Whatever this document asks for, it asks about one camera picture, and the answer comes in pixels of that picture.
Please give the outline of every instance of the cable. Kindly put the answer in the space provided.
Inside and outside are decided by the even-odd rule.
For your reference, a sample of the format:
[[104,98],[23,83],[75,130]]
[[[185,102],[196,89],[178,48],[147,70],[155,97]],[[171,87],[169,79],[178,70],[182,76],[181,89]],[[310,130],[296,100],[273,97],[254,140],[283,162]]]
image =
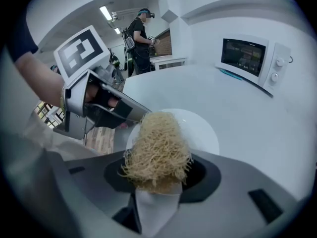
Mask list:
[[117,118],[120,118],[120,119],[124,119],[124,120],[127,120],[127,121],[136,122],[136,121],[134,121],[134,120],[124,118],[124,117],[122,117],[122,116],[120,116],[120,115],[118,115],[118,114],[116,114],[116,113],[110,111],[109,109],[107,109],[107,108],[105,108],[105,107],[99,105],[99,104],[96,104],[96,103],[88,103],[88,104],[86,104],[86,105],[98,107],[98,108],[100,108],[100,109],[102,109],[102,110],[104,110],[104,111],[106,111],[106,112],[112,114],[114,117],[117,117]]

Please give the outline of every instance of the ceiling light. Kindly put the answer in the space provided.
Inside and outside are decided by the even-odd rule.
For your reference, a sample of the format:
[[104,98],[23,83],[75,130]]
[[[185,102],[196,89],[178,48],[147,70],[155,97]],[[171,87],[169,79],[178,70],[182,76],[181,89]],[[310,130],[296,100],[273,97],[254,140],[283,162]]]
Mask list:
[[101,10],[101,12],[104,14],[104,16],[106,17],[107,20],[112,20],[107,8],[105,6],[102,6],[99,8]]

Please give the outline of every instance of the white kitchen counter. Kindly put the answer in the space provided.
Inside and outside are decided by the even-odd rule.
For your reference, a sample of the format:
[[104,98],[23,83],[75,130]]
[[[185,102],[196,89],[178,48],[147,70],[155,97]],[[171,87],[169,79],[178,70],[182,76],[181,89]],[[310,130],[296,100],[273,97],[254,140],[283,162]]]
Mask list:
[[163,64],[183,62],[183,65],[186,65],[187,57],[177,57],[173,55],[167,55],[167,56],[150,58],[150,62],[155,66],[155,70],[159,70],[159,66]]
[[315,175],[314,123],[276,94],[211,66],[187,65],[126,79],[123,92],[154,111],[197,113],[214,129],[220,155],[258,168],[296,199],[310,194]]

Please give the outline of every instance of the white table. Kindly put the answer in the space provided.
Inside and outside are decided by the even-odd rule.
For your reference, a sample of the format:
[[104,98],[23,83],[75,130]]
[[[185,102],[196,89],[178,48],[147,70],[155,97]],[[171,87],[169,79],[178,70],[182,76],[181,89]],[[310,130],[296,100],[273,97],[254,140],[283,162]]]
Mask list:
[[167,56],[150,58],[150,62],[155,66],[155,70],[159,70],[159,66],[163,64],[183,62],[183,65],[186,65],[187,57],[176,57],[173,55],[167,55]]
[[310,194],[314,123],[304,111],[287,109],[278,94],[271,98],[249,82],[203,65],[128,78],[123,92],[152,111],[177,108],[200,115],[216,132],[221,156],[249,163],[298,200]]

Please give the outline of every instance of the ceiling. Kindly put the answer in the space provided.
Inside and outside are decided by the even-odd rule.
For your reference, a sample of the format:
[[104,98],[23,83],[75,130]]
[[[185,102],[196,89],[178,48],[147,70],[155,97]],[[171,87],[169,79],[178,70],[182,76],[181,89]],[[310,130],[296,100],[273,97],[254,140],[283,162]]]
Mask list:
[[[137,10],[148,7],[151,0],[114,0],[105,4],[110,15],[111,12],[121,11],[135,8]],[[58,48],[65,40],[76,34],[87,26],[93,25],[103,41],[113,39],[116,32],[107,24],[107,20],[99,7],[103,4],[90,8],[76,18],[64,24],[57,32],[54,33],[47,43],[41,48],[37,57],[45,64],[54,64],[53,51]],[[128,27],[136,17],[136,13],[119,17],[118,21],[114,22],[115,27]]]

